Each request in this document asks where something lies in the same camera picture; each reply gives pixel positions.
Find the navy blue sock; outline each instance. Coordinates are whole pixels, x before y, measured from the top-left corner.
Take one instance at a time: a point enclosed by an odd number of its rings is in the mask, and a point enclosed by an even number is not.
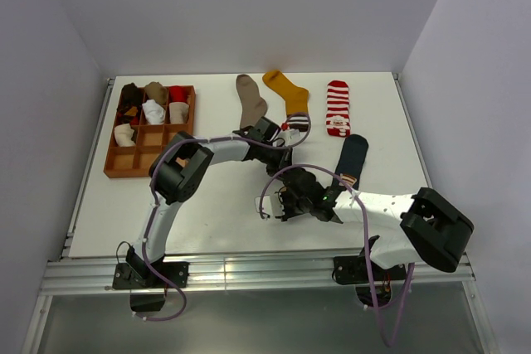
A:
[[[338,166],[335,168],[335,174],[352,184],[356,190],[359,188],[359,178],[362,174],[367,150],[368,142],[365,138],[358,134],[348,136],[343,142]],[[336,187],[338,184],[339,182],[334,179],[332,187]]]

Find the glass panel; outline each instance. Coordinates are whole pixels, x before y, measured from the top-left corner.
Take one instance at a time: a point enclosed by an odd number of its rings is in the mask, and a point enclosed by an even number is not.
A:
[[[353,295],[352,287],[189,293],[170,322],[132,318],[126,295],[56,297],[39,352],[388,354]],[[179,299],[169,295],[160,315]],[[395,314],[384,311],[388,328]],[[481,352],[461,283],[414,285],[392,352]]]

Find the folded sock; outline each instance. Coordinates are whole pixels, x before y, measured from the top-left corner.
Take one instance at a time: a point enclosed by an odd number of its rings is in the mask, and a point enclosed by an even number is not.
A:
[[[122,100],[120,105],[124,106],[126,109],[131,107],[140,108],[144,95],[142,90],[140,90],[134,83],[129,83],[122,88]]]
[[[148,124],[164,123],[164,108],[158,105],[154,99],[149,99],[143,103],[142,109],[144,110]]]
[[[125,112],[125,116],[131,116],[131,117],[135,117],[137,115],[137,113],[139,112],[139,109],[136,108],[136,107],[131,107],[127,112]]]
[[[114,139],[119,147],[133,147],[133,133],[129,124],[120,124],[114,128]]]
[[[186,103],[188,93],[182,86],[169,86],[169,98],[172,103]]]
[[[169,122],[171,124],[185,124],[188,120],[190,106],[186,103],[169,103]]]
[[[308,113],[308,90],[295,86],[279,70],[270,70],[263,77],[264,83],[276,92],[285,101],[286,116],[291,116],[297,112]],[[297,129],[301,132],[308,130],[308,120],[303,116],[295,116],[288,122],[290,129]]]
[[[249,75],[238,75],[236,91],[241,101],[240,129],[254,126],[267,112],[267,103],[260,97],[258,85]]]
[[[338,166],[335,168],[335,174],[356,190],[359,188],[359,178],[362,174],[367,150],[368,142],[364,137],[357,134],[348,136],[343,142]],[[338,184],[339,182],[334,179],[332,187]]]
[[[116,109],[118,124],[134,124],[134,119],[140,116],[139,110],[144,94],[134,83],[125,85],[121,94],[121,99]]]
[[[168,101],[168,89],[158,82],[151,82],[144,87],[144,91],[149,99],[154,99],[158,105],[166,105]]]

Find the red sock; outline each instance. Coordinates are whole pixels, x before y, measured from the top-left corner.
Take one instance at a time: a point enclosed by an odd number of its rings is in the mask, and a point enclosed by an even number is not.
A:
[[[170,103],[186,103],[186,90],[182,86],[169,86]]]
[[[341,80],[332,80],[326,95],[326,130],[331,136],[350,135],[348,104],[347,84]]]

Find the brown tray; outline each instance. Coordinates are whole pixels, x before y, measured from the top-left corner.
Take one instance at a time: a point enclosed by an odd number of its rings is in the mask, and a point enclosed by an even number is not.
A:
[[[110,132],[109,150],[103,172],[109,178],[126,177],[149,177],[149,168],[164,147],[171,141],[178,132],[193,132],[193,117],[196,107],[196,92],[193,86],[183,86],[188,93],[188,121],[185,124],[169,123],[169,93],[165,106],[164,124],[148,124],[144,111],[140,114],[140,124],[131,126],[136,131],[136,145],[134,147],[119,147],[114,139],[114,127],[118,124],[118,115],[114,117],[113,128]],[[144,93],[144,88],[140,88],[144,94],[145,103],[148,96]]]

